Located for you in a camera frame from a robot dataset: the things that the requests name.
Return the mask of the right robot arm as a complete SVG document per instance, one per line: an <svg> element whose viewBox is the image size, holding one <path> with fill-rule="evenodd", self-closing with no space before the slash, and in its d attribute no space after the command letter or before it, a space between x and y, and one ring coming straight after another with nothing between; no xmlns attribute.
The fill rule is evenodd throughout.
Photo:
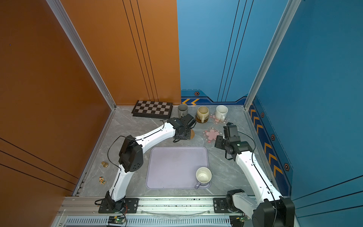
<svg viewBox="0 0 363 227"><path fill-rule="evenodd" d="M255 227L292 227L295 224L295 205L276 189L256 160L254 149L242 141L237 126L227 123L224 135L217 136L215 147L225 151L225 158L233 160L245 174L254 198L243 190L231 190L226 195L231 212L242 211Z"/></svg>

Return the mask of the white ceramic mug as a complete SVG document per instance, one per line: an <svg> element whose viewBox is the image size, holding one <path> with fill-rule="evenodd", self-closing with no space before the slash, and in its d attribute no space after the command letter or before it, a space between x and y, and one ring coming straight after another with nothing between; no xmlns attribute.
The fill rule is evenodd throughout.
<svg viewBox="0 0 363 227"><path fill-rule="evenodd" d="M224 105L219 105L216 107L215 117L219 121L224 121L228 114L228 108Z"/></svg>

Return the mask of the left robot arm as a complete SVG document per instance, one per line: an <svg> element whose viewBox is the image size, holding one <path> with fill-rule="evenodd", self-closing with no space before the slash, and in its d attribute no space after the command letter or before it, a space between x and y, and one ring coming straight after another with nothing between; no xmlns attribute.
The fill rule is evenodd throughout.
<svg viewBox="0 0 363 227"><path fill-rule="evenodd" d="M126 190L130 180L143 165L143 155L153 146L166 139L173 138L173 142L192 139L192 129L196 120L190 114L181 118L170 118L160 127L141 136L125 137L119 152L118 172L110 190L99 204L99 213L124 213L126 211Z"/></svg>

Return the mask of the grey metal cup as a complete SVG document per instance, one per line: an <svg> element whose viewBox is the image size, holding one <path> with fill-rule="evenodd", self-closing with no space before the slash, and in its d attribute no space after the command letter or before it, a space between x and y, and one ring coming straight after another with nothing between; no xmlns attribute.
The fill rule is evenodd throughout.
<svg viewBox="0 0 363 227"><path fill-rule="evenodd" d="M177 110L179 118L182 118L188 114L188 106L186 104L180 104Z"/></svg>

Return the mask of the brown wooden round coaster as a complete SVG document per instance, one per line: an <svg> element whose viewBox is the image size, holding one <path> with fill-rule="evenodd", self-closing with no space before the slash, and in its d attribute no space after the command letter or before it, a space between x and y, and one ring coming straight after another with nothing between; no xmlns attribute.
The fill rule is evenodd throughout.
<svg viewBox="0 0 363 227"><path fill-rule="evenodd" d="M200 123L200 124L204 124L204 123L206 123L206 122L209 120L209 118L203 115L203 116L202 116L202 119L199 119L199 116L198 116L198 115L196 115L196 116L195 116L195 120L196 120L198 123Z"/></svg>

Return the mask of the yellow ceramic mug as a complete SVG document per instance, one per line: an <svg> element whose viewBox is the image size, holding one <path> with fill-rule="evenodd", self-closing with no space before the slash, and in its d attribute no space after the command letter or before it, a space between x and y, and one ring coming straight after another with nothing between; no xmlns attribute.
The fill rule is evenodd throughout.
<svg viewBox="0 0 363 227"><path fill-rule="evenodd" d="M202 119L203 115L209 118L209 109L207 107L201 106L197 109L196 115L199 116L199 119Z"/></svg>

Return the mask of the pink flower coaster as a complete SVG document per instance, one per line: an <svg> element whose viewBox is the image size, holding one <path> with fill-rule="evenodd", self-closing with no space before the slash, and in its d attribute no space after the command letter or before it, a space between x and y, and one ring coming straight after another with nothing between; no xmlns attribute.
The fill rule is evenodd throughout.
<svg viewBox="0 0 363 227"><path fill-rule="evenodd" d="M202 133L207 143L212 143L216 140L217 136L223 135L223 133L220 130L217 130L215 127L209 127L203 130Z"/></svg>
<svg viewBox="0 0 363 227"><path fill-rule="evenodd" d="M209 119L212 120L214 122L214 124L226 124L227 123L227 120L226 119L223 120L223 121L218 120L214 114L211 114L209 116Z"/></svg>

